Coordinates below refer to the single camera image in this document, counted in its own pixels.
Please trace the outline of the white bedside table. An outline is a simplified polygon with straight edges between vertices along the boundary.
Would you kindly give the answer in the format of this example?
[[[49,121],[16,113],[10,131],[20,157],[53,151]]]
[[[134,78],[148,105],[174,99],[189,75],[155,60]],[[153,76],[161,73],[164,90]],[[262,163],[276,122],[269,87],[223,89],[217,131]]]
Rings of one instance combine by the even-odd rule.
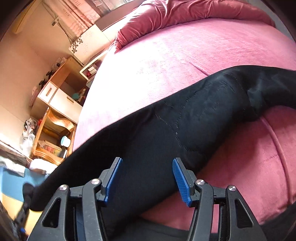
[[[100,65],[102,64],[107,50],[99,52],[97,55],[93,56],[89,62],[83,66],[83,68],[79,71],[79,73],[87,80],[90,81],[95,77]]]

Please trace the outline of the wooden shelf stand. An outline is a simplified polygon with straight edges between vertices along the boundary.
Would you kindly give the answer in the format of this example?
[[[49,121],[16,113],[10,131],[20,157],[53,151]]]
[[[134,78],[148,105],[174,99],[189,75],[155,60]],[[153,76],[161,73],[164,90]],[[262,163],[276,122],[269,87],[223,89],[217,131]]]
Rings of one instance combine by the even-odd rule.
[[[60,165],[73,152],[76,128],[75,123],[55,115],[51,108],[47,108],[39,121],[30,158],[40,158],[57,166]],[[71,140],[70,147],[61,146],[60,140],[63,136]]]

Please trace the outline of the pink bed sheet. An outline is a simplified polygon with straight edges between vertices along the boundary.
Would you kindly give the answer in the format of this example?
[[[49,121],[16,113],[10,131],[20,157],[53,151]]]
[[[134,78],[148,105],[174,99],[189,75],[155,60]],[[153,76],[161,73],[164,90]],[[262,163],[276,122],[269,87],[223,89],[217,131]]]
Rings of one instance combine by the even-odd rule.
[[[295,69],[295,42],[256,21],[206,19],[110,50],[79,116],[74,148],[117,120],[220,70],[238,65]],[[258,222],[295,201],[295,110],[274,107],[233,127],[199,177],[238,188]]]

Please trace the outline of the red quilt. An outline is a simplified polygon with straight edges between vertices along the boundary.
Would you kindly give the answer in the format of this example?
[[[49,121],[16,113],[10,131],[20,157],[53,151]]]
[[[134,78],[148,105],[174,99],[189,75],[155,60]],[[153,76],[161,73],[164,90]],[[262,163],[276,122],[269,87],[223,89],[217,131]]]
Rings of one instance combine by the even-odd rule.
[[[210,18],[259,21],[275,27],[266,12],[245,1],[144,1],[116,34],[115,52],[153,31]]]

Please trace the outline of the white wooden cabinet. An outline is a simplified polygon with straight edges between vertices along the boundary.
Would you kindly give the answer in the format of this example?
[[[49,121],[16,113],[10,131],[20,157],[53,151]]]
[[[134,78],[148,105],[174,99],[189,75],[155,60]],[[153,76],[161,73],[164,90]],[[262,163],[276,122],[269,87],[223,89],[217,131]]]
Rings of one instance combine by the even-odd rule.
[[[73,57],[69,57],[37,95],[30,116],[41,119],[47,108],[51,108],[78,123],[82,106],[72,96],[86,87],[87,80],[79,73],[81,69],[82,66]]]

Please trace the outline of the dark headboard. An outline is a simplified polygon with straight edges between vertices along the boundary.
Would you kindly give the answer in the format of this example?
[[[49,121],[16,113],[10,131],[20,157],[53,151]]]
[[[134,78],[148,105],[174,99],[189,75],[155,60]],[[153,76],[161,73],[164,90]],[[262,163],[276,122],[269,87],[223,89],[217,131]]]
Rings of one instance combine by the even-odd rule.
[[[133,10],[135,10],[137,7],[139,7],[144,0],[134,0],[130,1],[129,3],[126,3],[114,10],[112,10],[107,15],[103,16],[102,18],[99,18],[95,25],[103,31],[107,29],[108,27],[112,26],[113,24],[117,23],[118,21],[122,20],[126,17],[126,15],[130,14]]]

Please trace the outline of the pink curtain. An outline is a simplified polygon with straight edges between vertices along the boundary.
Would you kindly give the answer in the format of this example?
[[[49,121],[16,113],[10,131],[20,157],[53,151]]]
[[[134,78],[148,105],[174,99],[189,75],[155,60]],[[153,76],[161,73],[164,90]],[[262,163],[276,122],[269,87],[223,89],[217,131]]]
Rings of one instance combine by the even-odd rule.
[[[64,23],[67,29],[79,37],[95,25],[95,22],[112,10],[130,1],[84,1],[84,0],[51,0],[43,3]]]

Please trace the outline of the black pants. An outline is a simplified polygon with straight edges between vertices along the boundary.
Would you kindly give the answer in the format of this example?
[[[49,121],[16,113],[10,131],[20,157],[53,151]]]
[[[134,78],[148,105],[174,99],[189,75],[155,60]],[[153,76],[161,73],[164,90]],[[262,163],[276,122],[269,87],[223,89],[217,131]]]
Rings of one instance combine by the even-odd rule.
[[[105,127],[40,186],[42,211],[60,184],[80,186],[116,157],[123,173],[103,218],[110,240],[185,240],[193,210],[172,163],[211,185],[235,185],[269,240],[295,239],[295,71],[219,71]]]

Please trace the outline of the light blue container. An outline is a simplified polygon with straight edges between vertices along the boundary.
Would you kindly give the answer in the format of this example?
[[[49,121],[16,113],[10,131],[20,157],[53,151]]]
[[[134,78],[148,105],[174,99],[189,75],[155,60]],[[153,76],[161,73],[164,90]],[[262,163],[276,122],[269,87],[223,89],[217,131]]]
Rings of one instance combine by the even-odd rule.
[[[70,147],[71,140],[68,137],[63,136],[60,140],[60,144],[62,147],[68,148]]]

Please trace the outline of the blue yellow mat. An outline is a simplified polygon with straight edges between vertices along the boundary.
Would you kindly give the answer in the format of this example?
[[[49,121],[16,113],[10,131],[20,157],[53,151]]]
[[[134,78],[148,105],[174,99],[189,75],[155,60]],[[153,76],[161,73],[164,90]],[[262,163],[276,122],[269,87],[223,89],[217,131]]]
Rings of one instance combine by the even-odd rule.
[[[33,186],[40,185],[47,175],[42,175],[25,168],[22,177],[13,171],[1,167],[1,203],[12,219],[16,218],[23,204],[23,185],[30,183]]]

